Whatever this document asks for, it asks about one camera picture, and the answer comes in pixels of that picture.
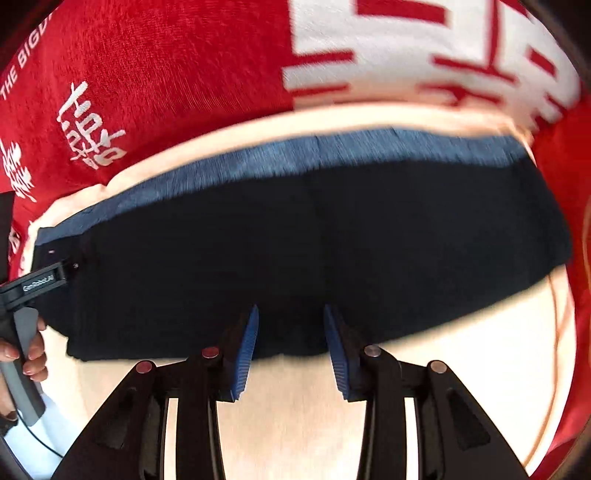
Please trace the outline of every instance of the cable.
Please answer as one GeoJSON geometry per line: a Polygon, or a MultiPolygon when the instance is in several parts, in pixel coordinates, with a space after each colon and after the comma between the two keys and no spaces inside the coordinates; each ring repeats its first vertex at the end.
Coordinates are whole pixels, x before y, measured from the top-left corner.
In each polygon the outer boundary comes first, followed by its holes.
{"type": "Polygon", "coordinates": [[[17,409],[17,415],[18,418],[21,420],[22,424],[25,426],[25,428],[28,430],[28,432],[33,436],[33,438],[38,441],[39,443],[41,443],[47,450],[49,450],[51,453],[53,453],[54,455],[58,456],[60,459],[63,459],[64,456],[60,455],[59,453],[57,453],[53,448],[51,448],[50,446],[48,446],[45,442],[42,442],[39,437],[37,435],[35,435],[31,429],[28,427],[28,425],[25,423],[25,421],[22,419],[21,417],[21,413],[18,411],[17,409]]]}

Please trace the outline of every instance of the blue gripper pad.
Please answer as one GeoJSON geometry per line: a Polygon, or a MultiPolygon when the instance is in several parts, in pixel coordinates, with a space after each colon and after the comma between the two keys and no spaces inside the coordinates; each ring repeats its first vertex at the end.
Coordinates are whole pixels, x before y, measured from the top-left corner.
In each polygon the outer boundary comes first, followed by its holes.
{"type": "Polygon", "coordinates": [[[248,318],[248,323],[244,329],[242,336],[242,343],[238,350],[238,357],[236,358],[236,371],[234,373],[234,384],[232,386],[232,396],[238,400],[240,394],[246,388],[246,379],[248,371],[251,367],[252,353],[255,350],[256,336],[258,334],[259,312],[255,305],[248,318]]]}
{"type": "Polygon", "coordinates": [[[335,372],[336,386],[345,400],[349,399],[349,364],[345,356],[345,349],[340,340],[335,319],[328,305],[324,307],[324,334],[329,347],[330,360],[335,372]]]}

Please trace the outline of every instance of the finger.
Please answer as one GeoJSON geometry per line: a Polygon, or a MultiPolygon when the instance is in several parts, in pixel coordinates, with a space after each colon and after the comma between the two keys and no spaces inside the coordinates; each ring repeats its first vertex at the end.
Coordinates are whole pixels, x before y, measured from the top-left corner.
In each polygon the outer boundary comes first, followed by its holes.
{"type": "Polygon", "coordinates": [[[43,382],[43,381],[47,380],[48,376],[49,376],[49,371],[47,370],[47,368],[44,368],[39,373],[32,375],[31,380],[33,380],[34,382],[43,382]]]}
{"type": "Polygon", "coordinates": [[[12,362],[19,356],[18,349],[14,345],[0,340],[0,362],[12,362]]]}
{"type": "Polygon", "coordinates": [[[45,368],[45,364],[47,363],[47,355],[43,354],[39,358],[35,358],[35,360],[29,360],[25,362],[22,366],[22,372],[29,377],[33,375],[37,375],[45,368]]]}
{"type": "Polygon", "coordinates": [[[45,351],[45,342],[43,341],[43,337],[40,333],[35,335],[35,338],[31,341],[31,345],[29,346],[29,359],[35,360],[35,358],[39,358],[43,352],[45,351]]]}

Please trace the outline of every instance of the gray grip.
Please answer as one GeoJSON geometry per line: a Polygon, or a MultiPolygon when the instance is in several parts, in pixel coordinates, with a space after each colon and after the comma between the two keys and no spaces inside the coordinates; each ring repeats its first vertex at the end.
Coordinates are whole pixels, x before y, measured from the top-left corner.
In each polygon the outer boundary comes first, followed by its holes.
{"type": "Polygon", "coordinates": [[[14,324],[17,328],[18,341],[25,357],[29,355],[29,347],[37,334],[39,312],[30,307],[23,307],[14,312],[14,324]]]}
{"type": "Polygon", "coordinates": [[[35,425],[45,412],[40,385],[22,373],[22,365],[28,356],[31,341],[37,334],[37,319],[38,311],[29,307],[23,307],[14,313],[15,329],[24,358],[14,362],[0,362],[0,371],[10,389],[14,404],[29,427],[35,425]]]}

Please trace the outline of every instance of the fingernail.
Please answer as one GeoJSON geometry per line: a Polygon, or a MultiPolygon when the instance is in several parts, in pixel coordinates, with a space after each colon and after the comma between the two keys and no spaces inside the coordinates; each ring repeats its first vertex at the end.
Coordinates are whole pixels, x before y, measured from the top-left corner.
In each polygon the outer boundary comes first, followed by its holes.
{"type": "Polygon", "coordinates": [[[6,350],[4,350],[4,354],[8,357],[8,358],[12,358],[13,360],[16,360],[20,355],[18,354],[18,351],[15,350],[14,348],[6,348],[6,350]]]}

